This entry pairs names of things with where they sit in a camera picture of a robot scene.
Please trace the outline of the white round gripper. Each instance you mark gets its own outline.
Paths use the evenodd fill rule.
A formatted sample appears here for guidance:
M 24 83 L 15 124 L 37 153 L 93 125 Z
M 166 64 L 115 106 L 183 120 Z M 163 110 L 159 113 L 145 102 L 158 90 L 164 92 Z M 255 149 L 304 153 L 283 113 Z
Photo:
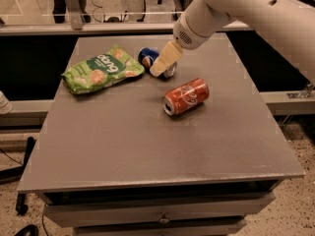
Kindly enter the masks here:
M 175 41 L 169 41 L 161 50 L 150 73 L 160 76 L 182 56 L 182 48 L 197 49 L 233 21 L 228 12 L 228 0 L 193 0 L 174 24 Z

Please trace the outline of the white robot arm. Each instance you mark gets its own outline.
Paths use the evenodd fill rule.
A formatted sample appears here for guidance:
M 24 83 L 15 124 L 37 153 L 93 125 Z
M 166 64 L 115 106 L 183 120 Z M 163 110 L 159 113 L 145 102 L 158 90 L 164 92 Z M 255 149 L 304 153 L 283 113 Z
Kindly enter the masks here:
M 310 82 L 315 82 L 315 9 L 297 0 L 193 0 L 173 27 L 150 72 L 161 75 L 185 49 L 239 21 L 257 32 Z

